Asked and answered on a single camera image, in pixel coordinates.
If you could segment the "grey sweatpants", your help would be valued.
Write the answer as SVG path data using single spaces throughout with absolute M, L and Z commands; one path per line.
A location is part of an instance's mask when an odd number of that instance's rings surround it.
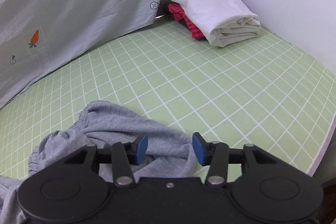
M 71 127 L 47 135 L 29 156 L 28 174 L 43 171 L 89 143 L 110 148 L 117 142 L 134 141 L 143 132 L 148 147 L 142 163 L 131 166 L 136 180 L 192 175 L 196 157 L 189 135 L 108 101 L 89 103 Z

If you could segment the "folded white cloth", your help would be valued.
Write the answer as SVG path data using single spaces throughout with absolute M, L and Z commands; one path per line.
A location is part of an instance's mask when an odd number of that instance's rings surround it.
M 226 47 L 259 36 L 259 17 L 241 0 L 170 0 L 204 34 L 210 45 Z

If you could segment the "red striped garment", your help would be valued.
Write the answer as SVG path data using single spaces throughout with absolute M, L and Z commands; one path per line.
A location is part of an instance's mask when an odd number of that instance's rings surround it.
M 179 4 L 168 4 L 168 11 L 173 15 L 175 21 L 183 22 L 191 32 L 191 37 L 195 40 L 205 38 L 203 32 L 187 17 L 184 9 Z

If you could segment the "grey carrot print curtain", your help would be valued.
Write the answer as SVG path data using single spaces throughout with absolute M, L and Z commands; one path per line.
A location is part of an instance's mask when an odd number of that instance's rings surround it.
M 90 48 L 151 25 L 161 0 L 1 0 L 1 105 Z

